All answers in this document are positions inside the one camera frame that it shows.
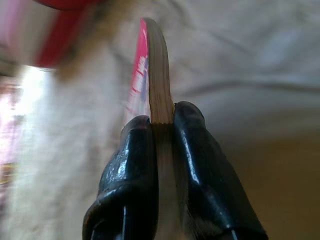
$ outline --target wrinkled fabric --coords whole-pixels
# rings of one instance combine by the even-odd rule
[[[123,126],[142,16],[163,29],[173,100],[199,107],[270,239],[319,239],[319,4],[108,5],[90,41],[66,63],[66,81],[52,72],[29,76],[26,92],[38,94],[28,97],[7,239],[81,239]]]

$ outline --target white fabric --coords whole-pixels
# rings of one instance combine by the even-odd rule
[[[270,239],[319,239],[320,1],[119,5],[68,81],[40,72],[26,82],[39,95],[24,124],[8,239],[81,239],[120,133],[143,16],[163,29],[174,101],[201,109]]]

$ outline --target red fabric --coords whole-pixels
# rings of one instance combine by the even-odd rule
[[[85,10],[59,12],[35,66],[49,68],[57,65],[78,34],[85,13]]]
[[[59,10],[79,10],[99,0],[37,0],[37,2]]]

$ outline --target beige cloth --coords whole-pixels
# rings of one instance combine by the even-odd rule
[[[107,13],[97,47],[66,67],[70,81],[50,72],[27,81],[25,95],[38,98],[8,239],[81,239],[118,140],[143,16],[163,29],[174,101],[202,110],[270,239],[319,239],[320,1],[141,0]]]

